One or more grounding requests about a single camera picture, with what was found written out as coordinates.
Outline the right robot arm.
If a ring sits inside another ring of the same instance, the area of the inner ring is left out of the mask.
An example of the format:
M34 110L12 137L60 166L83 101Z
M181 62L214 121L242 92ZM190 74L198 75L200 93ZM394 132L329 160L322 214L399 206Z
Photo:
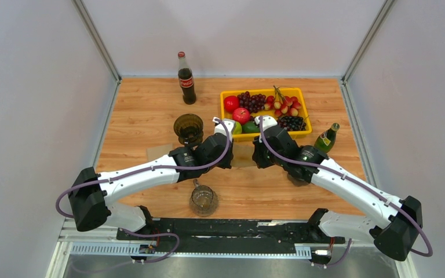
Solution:
M258 168L280 166L297 186L314 184L341 197L364 216L319 208L309 219L309 237L348 237L372 243L384 255L405 261L414 252L417 237L426 238L421 202L388 194L346 171L326 153L311 145L298 146L288 132L265 118L253 144Z

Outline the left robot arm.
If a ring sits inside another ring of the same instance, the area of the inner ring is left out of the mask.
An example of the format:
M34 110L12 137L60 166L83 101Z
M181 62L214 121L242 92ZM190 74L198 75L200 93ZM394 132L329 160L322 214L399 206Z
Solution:
M124 197L158 185L199 178L214 167L228 169L232 159L231 136L214 133L196 148L178 147L167 155L131 168L96 173L82 169L67 197L79 232L102 225L126 228L141 240L149 239L154 224L145 207L120 204Z

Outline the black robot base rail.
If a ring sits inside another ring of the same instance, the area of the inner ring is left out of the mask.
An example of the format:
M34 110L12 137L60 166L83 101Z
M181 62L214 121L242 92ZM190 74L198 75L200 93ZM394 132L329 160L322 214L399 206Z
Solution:
M317 225L291 220L229 220L207 218L154 218L140 233L142 239L114 229L104 242L79 242L74 255L126 255L154 259L165 254L188 258L304 259L324 264L330 248L346 244L330 238Z

